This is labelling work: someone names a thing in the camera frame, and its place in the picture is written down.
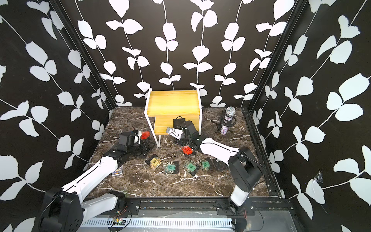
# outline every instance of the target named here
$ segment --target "black metal frame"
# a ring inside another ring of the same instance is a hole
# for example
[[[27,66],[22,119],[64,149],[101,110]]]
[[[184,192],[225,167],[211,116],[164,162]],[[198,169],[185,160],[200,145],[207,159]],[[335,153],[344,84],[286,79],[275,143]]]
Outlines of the black metal frame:
[[[272,171],[272,168],[270,166],[269,156],[268,156],[266,150],[263,147],[262,141],[260,139],[260,134],[258,132],[258,129],[257,129],[255,123],[254,123],[254,119],[253,119],[253,116],[252,116],[252,111],[253,111],[254,106],[257,103],[257,101],[258,101],[258,99],[259,99],[259,97],[260,97],[260,95],[261,95],[261,93],[264,89],[264,86],[265,86],[266,82],[268,81],[268,78],[271,76],[271,74],[273,72],[273,68],[277,63],[279,56],[283,52],[283,49],[286,45],[286,42],[287,42],[290,34],[292,33],[292,31],[293,31],[293,29],[296,25],[296,22],[298,21],[298,19],[300,17],[300,14],[303,11],[306,3],[307,3],[307,0],[298,0],[295,3],[294,8],[292,10],[292,13],[291,13],[291,15],[288,19],[286,28],[285,28],[284,32],[282,33],[274,51],[273,51],[272,57],[270,59],[270,62],[268,64],[267,68],[263,72],[262,78],[260,79],[260,81],[257,85],[257,88],[255,90],[255,94],[254,94],[253,98],[251,99],[250,104],[248,105],[247,108],[245,108],[245,107],[242,108],[242,113],[244,115],[244,118],[245,118],[245,121],[246,121],[246,124],[247,124],[247,128],[249,129],[251,140],[252,140],[252,142],[255,146],[255,150],[256,150],[256,154],[258,156],[258,159],[267,169],[267,176],[265,177],[266,178],[266,184],[267,184],[267,188],[268,188],[268,191],[269,191],[269,195],[272,196],[272,197],[276,196],[276,197],[282,198],[282,195],[281,195],[281,191],[280,191],[277,179],[275,177],[275,174]]]
[[[265,183],[267,184],[269,196],[282,198],[276,176],[270,166],[268,154],[263,147],[259,132],[256,128],[251,112],[249,112],[245,108],[242,108],[242,113],[245,118],[247,128],[249,130],[250,138],[254,144],[256,155],[260,163],[266,168],[267,171],[266,172],[267,175],[265,176]]]
[[[228,197],[126,197],[125,202],[131,209],[122,214],[122,216],[138,215],[139,211],[151,210],[181,210],[181,211],[216,211],[217,215],[226,215],[223,209],[219,208],[216,202],[228,202]],[[292,220],[298,232],[303,232],[303,226],[292,207],[292,203],[288,199],[277,199],[272,197],[250,197],[250,205],[253,206],[246,209],[247,215],[254,215],[254,211],[289,211]],[[117,214],[116,210],[107,211],[110,217]],[[229,218],[239,219],[244,218],[243,214],[227,215]]]
[[[49,0],[50,4],[54,8],[55,12],[59,16],[60,20],[62,21],[63,25],[65,26],[65,29],[70,36],[72,42],[75,44],[77,50],[80,52],[82,59],[85,61],[85,63],[88,65],[91,74],[94,76],[94,79],[97,81],[99,87],[101,88],[102,92],[106,93],[107,100],[109,104],[111,105],[112,109],[116,107],[116,101],[114,100],[113,96],[110,94],[106,83],[102,80],[101,75],[99,74],[99,71],[97,67],[95,66],[92,58],[89,55],[89,52],[86,50],[86,47],[82,43],[82,40],[75,30],[74,26],[72,25],[62,3],[60,0]]]

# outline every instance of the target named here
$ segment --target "colorful card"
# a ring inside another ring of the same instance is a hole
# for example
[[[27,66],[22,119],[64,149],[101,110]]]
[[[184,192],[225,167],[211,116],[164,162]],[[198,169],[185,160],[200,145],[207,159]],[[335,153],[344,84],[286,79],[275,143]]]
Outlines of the colorful card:
[[[116,171],[112,172],[112,176],[118,176],[118,175],[122,175],[122,165],[121,165],[121,167],[116,169]]]

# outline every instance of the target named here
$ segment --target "red label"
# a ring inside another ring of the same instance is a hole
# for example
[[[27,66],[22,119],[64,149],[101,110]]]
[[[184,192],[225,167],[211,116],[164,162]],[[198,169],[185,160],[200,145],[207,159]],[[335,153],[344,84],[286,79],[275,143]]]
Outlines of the red label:
[[[142,132],[142,136],[140,137],[141,139],[146,139],[150,136],[150,132],[149,131],[145,131],[145,132]]]
[[[193,153],[192,148],[190,148],[189,146],[184,146],[184,147],[182,147],[182,150],[183,150],[183,153],[184,153],[184,154],[187,154],[187,155],[190,155],[190,154]]]

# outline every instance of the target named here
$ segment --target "marble floor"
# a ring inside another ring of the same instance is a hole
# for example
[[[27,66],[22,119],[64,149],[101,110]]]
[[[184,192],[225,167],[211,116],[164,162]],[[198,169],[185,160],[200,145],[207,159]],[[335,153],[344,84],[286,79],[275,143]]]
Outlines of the marble floor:
[[[219,117],[223,108],[203,108],[202,133],[213,136]],[[241,109],[236,109],[237,123],[225,135],[215,134],[214,140],[231,147],[247,146],[256,156],[255,148],[249,136],[246,122],[243,118]],[[106,127],[93,158],[92,166],[101,155],[108,151],[118,141],[119,134],[124,131],[126,126],[132,125],[141,131],[149,131],[150,128],[144,116],[144,108],[118,107],[114,110],[111,119]],[[154,148],[148,154],[156,154],[162,162],[178,161],[178,174],[165,174],[164,165],[160,165],[156,170],[152,170],[145,163],[145,159],[134,159],[123,165],[123,174],[112,177],[109,175],[93,189],[89,197],[98,197],[110,190],[125,193],[126,196],[142,197],[174,197],[174,196],[230,196],[234,188],[234,182],[229,169],[223,171],[202,171],[199,170],[196,176],[185,172],[183,165],[188,159],[199,164],[199,160],[209,155],[197,152],[196,155],[185,158],[181,146],[173,143],[174,138],[169,135],[161,136],[161,148]],[[250,196],[269,196],[265,182],[257,185]]]

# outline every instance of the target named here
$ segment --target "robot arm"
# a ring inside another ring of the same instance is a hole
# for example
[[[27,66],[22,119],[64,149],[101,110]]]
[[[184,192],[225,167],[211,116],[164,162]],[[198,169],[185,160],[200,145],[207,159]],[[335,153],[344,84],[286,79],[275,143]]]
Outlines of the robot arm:
[[[230,210],[238,212],[251,189],[263,175],[262,166],[250,149],[229,147],[210,137],[199,135],[191,121],[185,121],[178,128],[167,128],[166,132],[176,138],[175,143],[186,143],[193,150],[213,156],[229,166],[236,184],[230,196]]]
[[[76,231],[85,221],[114,208],[125,207],[124,195],[106,193],[85,201],[85,197],[106,176],[130,159],[146,154],[151,149],[147,138],[140,131],[123,132],[119,142],[106,152],[90,169],[61,189],[52,188],[44,197],[39,231]]]

